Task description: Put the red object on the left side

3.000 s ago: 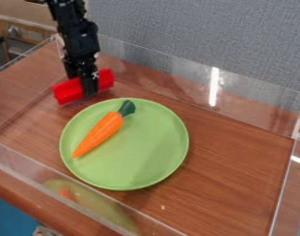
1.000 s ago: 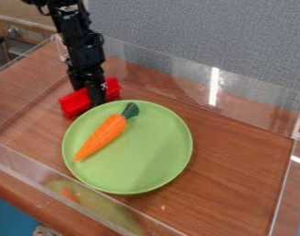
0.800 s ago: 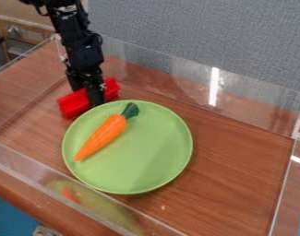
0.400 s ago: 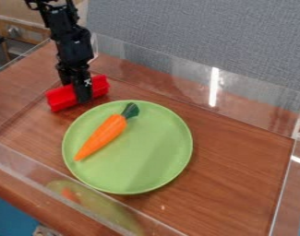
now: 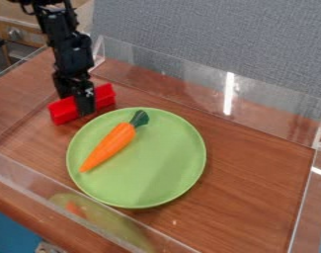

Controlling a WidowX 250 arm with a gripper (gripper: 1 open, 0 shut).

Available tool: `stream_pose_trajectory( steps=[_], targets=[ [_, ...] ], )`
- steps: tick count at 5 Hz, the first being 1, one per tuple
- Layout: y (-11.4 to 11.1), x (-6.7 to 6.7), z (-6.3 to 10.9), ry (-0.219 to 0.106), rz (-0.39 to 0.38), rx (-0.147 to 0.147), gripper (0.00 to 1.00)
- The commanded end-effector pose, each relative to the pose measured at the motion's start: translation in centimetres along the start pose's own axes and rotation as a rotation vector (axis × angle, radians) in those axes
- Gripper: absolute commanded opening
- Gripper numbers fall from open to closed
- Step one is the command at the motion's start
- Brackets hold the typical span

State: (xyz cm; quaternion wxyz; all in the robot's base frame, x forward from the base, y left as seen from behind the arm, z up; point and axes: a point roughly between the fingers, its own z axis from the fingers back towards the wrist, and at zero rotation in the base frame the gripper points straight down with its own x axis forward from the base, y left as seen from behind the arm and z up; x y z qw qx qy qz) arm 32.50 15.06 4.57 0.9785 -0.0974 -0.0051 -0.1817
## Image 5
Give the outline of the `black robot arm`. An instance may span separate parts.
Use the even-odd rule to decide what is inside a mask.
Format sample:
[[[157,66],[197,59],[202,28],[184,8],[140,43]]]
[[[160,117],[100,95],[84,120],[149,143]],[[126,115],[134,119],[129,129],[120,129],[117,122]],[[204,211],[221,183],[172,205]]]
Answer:
[[[35,16],[47,45],[54,50],[54,86],[62,99],[73,97],[84,117],[96,112],[94,84],[89,69],[94,66],[92,38],[77,30],[78,21],[70,0],[9,0]]]

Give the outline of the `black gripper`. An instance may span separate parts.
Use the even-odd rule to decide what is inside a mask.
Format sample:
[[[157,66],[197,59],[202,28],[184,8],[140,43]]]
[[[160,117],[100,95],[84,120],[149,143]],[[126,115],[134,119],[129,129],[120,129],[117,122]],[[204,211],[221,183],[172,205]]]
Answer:
[[[54,49],[54,87],[64,99],[72,95],[78,114],[85,117],[96,112],[96,92],[89,69],[94,66],[92,38],[74,32],[69,35],[49,35],[49,45]],[[72,89],[72,81],[81,80]]]

